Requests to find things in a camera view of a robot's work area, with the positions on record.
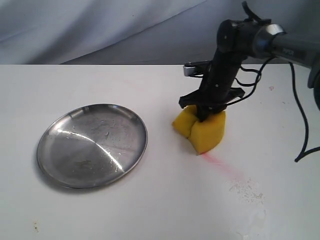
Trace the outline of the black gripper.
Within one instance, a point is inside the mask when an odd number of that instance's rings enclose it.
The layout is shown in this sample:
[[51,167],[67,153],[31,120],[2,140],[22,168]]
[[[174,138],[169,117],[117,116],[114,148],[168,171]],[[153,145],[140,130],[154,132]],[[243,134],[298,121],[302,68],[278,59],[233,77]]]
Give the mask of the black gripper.
[[180,97],[179,105],[185,109],[197,106],[197,118],[205,121],[227,103],[227,96],[240,69],[245,55],[239,52],[216,50],[214,57],[203,75],[198,90]]

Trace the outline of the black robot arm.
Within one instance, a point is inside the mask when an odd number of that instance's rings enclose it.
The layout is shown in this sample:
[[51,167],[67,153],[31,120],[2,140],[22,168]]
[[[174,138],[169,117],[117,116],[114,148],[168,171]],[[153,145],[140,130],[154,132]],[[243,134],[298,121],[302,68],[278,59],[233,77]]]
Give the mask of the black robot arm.
[[250,97],[239,87],[233,87],[242,63],[248,57],[265,60],[275,58],[310,69],[307,87],[313,89],[315,103],[320,103],[320,45],[286,33],[271,19],[261,19],[246,1],[242,2],[247,18],[223,21],[217,30],[214,57],[209,61],[184,65],[186,77],[202,76],[197,90],[180,97],[181,108],[194,105],[196,115],[204,121],[210,114],[224,111],[228,106]]

